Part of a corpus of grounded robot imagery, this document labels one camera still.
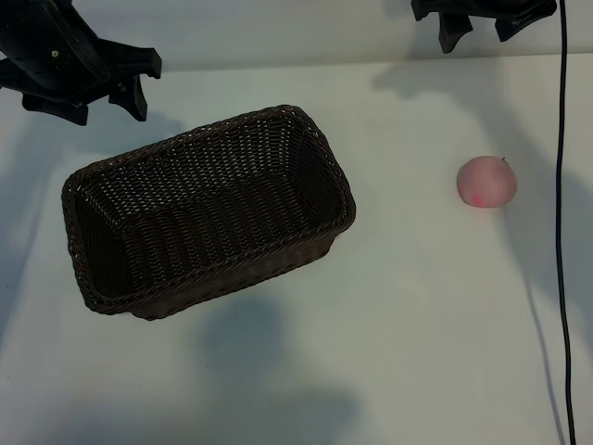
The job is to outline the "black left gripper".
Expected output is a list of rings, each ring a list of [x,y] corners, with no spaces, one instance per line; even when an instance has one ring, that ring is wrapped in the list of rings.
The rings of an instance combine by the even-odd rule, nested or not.
[[[111,91],[110,104],[146,121],[139,76],[161,76],[155,49],[99,38],[71,1],[3,1],[1,52],[1,85],[24,93],[27,111],[81,126],[88,107],[68,103],[88,103]]]

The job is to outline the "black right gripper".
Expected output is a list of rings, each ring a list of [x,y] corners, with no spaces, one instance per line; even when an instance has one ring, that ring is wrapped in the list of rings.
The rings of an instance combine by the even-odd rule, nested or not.
[[[413,0],[414,17],[421,20],[430,13],[439,14],[438,41],[444,54],[451,53],[458,41],[473,30],[468,16],[497,19],[499,40],[509,41],[533,21],[529,17],[547,17],[557,9],[556,1],[496,0]]]

